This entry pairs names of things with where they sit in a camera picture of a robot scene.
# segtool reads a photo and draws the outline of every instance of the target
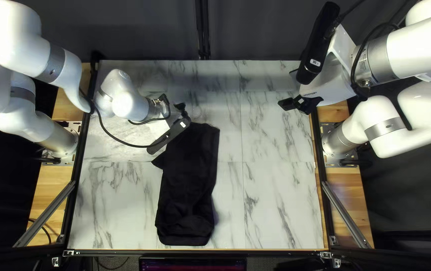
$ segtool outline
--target black cable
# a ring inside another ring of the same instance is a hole
[[[59,164],[60,158],[48,158],[48,157],[33,157],[33,160],[42,162],[42,163],[53,163],[53,164]]]
[[[338,25],[339,23],[341,23],[344,20],[344,17],[346,17],[348,14],[351,13],[351,11],[353,11],[355,8],[357,8],[357,6],[359,6],[361,3],[363,3],[366,0],[359,0],[358,2],[354,3],[348,10],[346,10],[344,13],[340,14],[337,18],[336,21],[338,21]]]
[[[142,124],[146,124],[148,122],[155,121],[155,120],[167,120],[168,118],[170,118],[170,106],[168,107],[168,109],[169,109],[169,114],[165,118],[150,119],[150,120],[146,120],[143,122],[133,122],[131,120],[128,120],[128,122],[130,122],[130,124],[133,124],[133,125],[142,125]]]
[[[341,160],[339,165],[365,165],[372,166],[372,162],[369,160]]]
[[[28,219],[31,223],[35,223],[35,219]],[[48,244],[52,244],[52,238],[50,237],[50,233],[45,229],[45,227],[42,226],[42,230],[46,233],[46,236],[48,237]]]
[[[344,20],[344,18],[350,14],[357,6],[359,6],[361,3],[363,3],[366,0],[359,0],[358,2],[354,3],[348,10],[346,10],[344,13],[339,14],[339,16],[334,20],[333,26],[330,27],[326,34],[324,35],[325,39],[330,39],[333,36],[334,31],[336,31],[336,28],[340,25],[340,23]]]
[[[355,79],[355,73],[356,73],[356,66],[360,61],[360,57],[363,53],[363,49],[366,46],[366,44],[368,43],[370,37],[380,28],[384,28],[384,27],[393,27],[394,29],[399,29],[399,26],[392,24],[392,23],[382,23],[381,25],[376,26],[375,28],[373,28],[371,30],[371,32],[369,32],[369,34],[364,38],[360,48],[357,51],[357,54],[355,56],[355,58],[353,59],[353,65],[351,66],[351,88],[354,90],[354,92],[356,92],[356,94],[358,94],[358,92],[360,92],[360,90],[358,88],[360,88],[361,86],[356,83],[356,79]]]
[[[82,92],[82,90],[79,88],[79,91],[80,91],[80,93],[82,94],[82,96],[85,98],[85,100],[90,104],[90,107],[92,108],[92,106],[93,106],[93,109],[95,109],[95,111],[97,112],[97,114],[98,114],[98,122],[100,123],[100,127],[102,127],[102,130],[108,135],[108,136],[110,136],[113,140],[115,140],[115,141],[117,141],[117,142],[120,142],[120,143],[122,143],[123,145],[127,145],[127,146],[129,146],[129,147],[134,147],[134,148],[150,148],[150,147],[154,147],[154,146],[156,146],[156,145],[159,145],[161,142],[163,142],[166,138],[162,138],[159,142],[155,142],[155,143],[153,143],[153,144],[151,144],[151,145],[134,145],[134,144],[130,144],[130,143],[127,143],[127,142],[125,142],[125,141],[123,141],[122,139],[118,139],[118,138],[116,138],[114,135],[112,135],[109,131],[107,131],[107,129],[105,128],[105,126],[103,125],[103,122],[102,122],[102,116],[100,115],[100,111],[98,111],[98,108],[97,108],[97,106],[95,105],[95,103],[92,101],[92,100],[90,100],[86,95],[85,95],[85,93],[83,93]]]
[[[101,266],[101,267],[103,267],[103,268],[105,268],[105,269],[107,269],[107,270],[116,270],[116,269],[118,269],[118,268],[121,268],[127,261],[128,261],[128,258],[129,257],[127,257],[127,259],[125,259],[125,261],[121,264],[121,265],[119,265],[119,266],[117,266],[117,267],[114,267],[114,268],[108,268],[108,267],[106,267],[105,265],[103,265],[103,264],[101,264],[99,261],[98,261],[98,257],[95,257],[95,261],[97,262],[97,265],[99,265],[99,266]]]

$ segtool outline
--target black cloth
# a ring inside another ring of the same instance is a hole
[[[191,123],[152,164],[162,169],[155,226],[166,245],[206,245],[214,228],[212,190],[219,129]]]

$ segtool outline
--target silver metal ring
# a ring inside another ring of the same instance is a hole
[[[63,69],[65,64],[65,50],[62,47],[50,43],[50,56],[46,63],[45,69],[35,79],[45,83],[55,81]]]
[[[381,84],[399,79],[389,64],[387,39],[388,35],[371,40],[368,43],[370,71],[373,77]]]
[[[368,140],[371,141],[389,132],[394,132],[403,128],[406,128],[406,126],[404,126],[403,120],[401,120],[400,117],[396,117],[389,120],[381,121],[380,123],[371,126],[368,129],[364,130],[364,133],[368,137]]]
[[[29,91],[28,89],[21,87],[11,87],[10,88],[10,97],[20,98],[35,104],[35,93]]]

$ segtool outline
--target marble tile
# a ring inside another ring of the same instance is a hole
[[[242,162],[239,92],[169,90],[167,97],[173,103],[184,102],[192,122],[207,123],[220,130],[219,162]]]
[[[243,163],[218,163],[212,192],[215,227],[205,246],[168,246],[157,241],[158,249],[245,248]]]
[[[68,247],[155,249],[161,178],[151,163],[84,163]]]
[[[169,90],[239,91],[239,64],[232,60],[170,61]]]
[[[239,60],[241,91],[295,91],[289,72],[299,62]]]
[[[247,249],[324,248],[314,163],[243,163],[243,179]]]
[[[166,92],[168,86],[169,61],[166,60],[101,60],[98,69],[97,87],[113,69],[126,72],[134,86],[142,94]]]
[[[145,125],[132,125],[127,120],[112,117],[102,118],[105,128],[115,137],[134,145],[149,145],[163,135],[169,126],[163,120]],[[109,137],[100,127],[95,113],[90,119],[85,145],[84,163],[86,162],[150,162],[165,150],[160,149],[153,155],[146,148],[133,148]]]
[[[309,117],[284,111],[288,92],[241,92],[243,161],[313,162]]]

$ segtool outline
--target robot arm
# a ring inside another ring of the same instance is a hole
[[[369,141],[378,157],[387,158],[430,144],[431,83],[420,82],[403,90],[398,103],[411,124],[411,131],[388,98],[373,96],[323,136],[324,152],[342,159],[353,148]]]
[[[35,111],[35,84],[28,76],[0,66],[0,131],[35,142],[54,157],[71,155],[76,136]]]
[[[0,65],[63,88],[70,102],[90,112],[79,95],[80,59],[41,37],[40,17],[34,10],[9,0],[0,0]]]
[[[411,76],[423,80],[398,95],[412,130],[405,127],[388,98],[369,97],[340,126],[323,136],[327,155],[342,159],[369,141],[378,157],[387,158],[431,143],[431,0],[416,4],[406,22],[407,27],[368,43],[357,63],[356,79],[366,85]]]

